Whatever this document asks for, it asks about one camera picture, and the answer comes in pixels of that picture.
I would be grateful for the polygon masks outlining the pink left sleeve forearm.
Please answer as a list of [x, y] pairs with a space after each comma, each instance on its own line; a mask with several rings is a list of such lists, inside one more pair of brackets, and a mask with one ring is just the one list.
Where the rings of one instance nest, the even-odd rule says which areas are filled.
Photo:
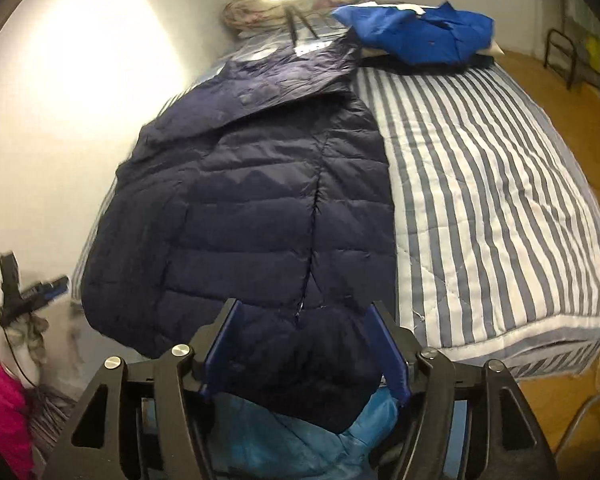
[[0, 363], [0, 453], [18, 479], [35, 478], [27, 389]]

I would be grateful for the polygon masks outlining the left gloved hand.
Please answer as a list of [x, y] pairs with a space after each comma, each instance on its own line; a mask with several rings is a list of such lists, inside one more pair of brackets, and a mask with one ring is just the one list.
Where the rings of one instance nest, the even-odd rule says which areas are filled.
[[1, 363], [6, 372], [24, 388], [32, 389], [40, 384], [47, 358], [44, 342], [46, 330], [48, 322], [36, 314], [20, 316], [3, 330]]

